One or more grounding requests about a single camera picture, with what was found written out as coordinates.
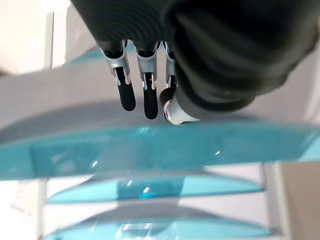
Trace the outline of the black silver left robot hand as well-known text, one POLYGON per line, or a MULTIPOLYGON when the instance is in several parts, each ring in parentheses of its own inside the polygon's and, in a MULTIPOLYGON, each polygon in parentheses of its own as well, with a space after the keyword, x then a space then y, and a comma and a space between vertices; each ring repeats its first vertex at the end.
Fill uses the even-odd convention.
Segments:
POLYGON ((155 56, 167 55, 160 100, 174 125, 208 120, 281 87, 320 37, 317 0, 74 0, 104 53, 124 109, 135 107, 125 41, 136 48, 145 114, 157 115, 155 56))

